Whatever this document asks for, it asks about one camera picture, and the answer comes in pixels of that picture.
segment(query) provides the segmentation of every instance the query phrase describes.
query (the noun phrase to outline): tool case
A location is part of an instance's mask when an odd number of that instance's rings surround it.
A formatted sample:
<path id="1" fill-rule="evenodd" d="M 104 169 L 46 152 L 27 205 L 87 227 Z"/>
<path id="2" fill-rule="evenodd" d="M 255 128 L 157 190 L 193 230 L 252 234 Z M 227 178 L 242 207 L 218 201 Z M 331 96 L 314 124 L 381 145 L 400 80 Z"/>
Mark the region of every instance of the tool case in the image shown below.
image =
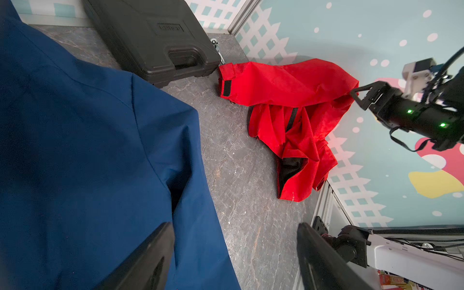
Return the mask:
<path id="1" fill-rule="evenodd" d="M 84 8 L 122 69 L 158 88 L 220 64 L 184 0 L 84 0 Z"/>

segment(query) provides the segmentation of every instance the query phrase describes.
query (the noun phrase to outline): red jacket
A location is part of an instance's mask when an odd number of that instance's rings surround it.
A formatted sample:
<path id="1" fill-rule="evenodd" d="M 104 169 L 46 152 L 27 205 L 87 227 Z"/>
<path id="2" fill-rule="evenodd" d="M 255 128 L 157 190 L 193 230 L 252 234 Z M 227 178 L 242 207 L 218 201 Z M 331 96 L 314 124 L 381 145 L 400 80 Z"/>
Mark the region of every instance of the red jacket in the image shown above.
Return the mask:
<path id="1" fill-rule="evenodd" d="M 325 137 L 349 109 L 349 92 L 359 82 L 320 59 L 283 66 L 225 64 L 219 71 L 221 97 L 254 106 L 248 133 L 279 157 L 278 197 L 302 201 L 311 188 L 319 190 L 337 165 Z"/>

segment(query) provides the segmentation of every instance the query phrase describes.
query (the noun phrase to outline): gray marble floor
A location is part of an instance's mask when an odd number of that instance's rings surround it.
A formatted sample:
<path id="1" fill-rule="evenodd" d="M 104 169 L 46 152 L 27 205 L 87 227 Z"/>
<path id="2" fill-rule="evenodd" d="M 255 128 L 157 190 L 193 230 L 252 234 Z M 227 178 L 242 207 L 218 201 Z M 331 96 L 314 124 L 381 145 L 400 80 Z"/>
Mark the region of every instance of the gray marble floor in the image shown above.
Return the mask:
<path id="1" fill-rule="evenodd" d="M 79 59 L 119 69 L 93 28 L 34 26 Z M 231 35 L 211 34 L 226 62 L 247 61 Z M 218 74 L 163 88 L 198 110 L 202 154 L 229 254 L 244 290 L 292 289 L 298 270 L 296 229 L 310 221 L 317 192 L 301 203 L 277 199 L 273 153 L 247 134 L 249 108 L 221 99 Z"/>

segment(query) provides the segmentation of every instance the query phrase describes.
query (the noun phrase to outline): jacket sleeve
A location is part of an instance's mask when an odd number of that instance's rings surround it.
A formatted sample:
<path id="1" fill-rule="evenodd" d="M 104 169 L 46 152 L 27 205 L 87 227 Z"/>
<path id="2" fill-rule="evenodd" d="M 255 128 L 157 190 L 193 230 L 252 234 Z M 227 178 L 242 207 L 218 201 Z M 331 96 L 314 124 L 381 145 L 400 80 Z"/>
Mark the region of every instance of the jacket sleeve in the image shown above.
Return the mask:
<path id="1" fill-rule="evenodd" d="M 133 80 L 134 111 L 146 155 L 171 192 L 172 264 L 182 273 L 172 289 L 239 289 L 206 181 L 198 112 L 137 76 Z"/>
<path id="2" fill-rule="evenodd" d="M 221 97 L 244 106 L 309 106 L 346 95 L 357 84 L 341 67 L 316 58 L 283 66 L 248 62 L 219 67 Z"/>

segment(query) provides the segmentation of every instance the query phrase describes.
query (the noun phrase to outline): yellow paint blob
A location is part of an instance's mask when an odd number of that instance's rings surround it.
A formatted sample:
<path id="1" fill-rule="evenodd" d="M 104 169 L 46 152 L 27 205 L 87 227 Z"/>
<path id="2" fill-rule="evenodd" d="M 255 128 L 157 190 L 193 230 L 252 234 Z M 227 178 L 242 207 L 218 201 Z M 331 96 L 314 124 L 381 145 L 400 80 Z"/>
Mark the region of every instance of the yellow paint blob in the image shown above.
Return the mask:
<path id="1" fill-rule="evenodd" d="M 464 191 L 464 185 L 444 170 L 437 172 L 410 172 L 409 180 L 417 192 L 434 199 L 443 194 Z"/>

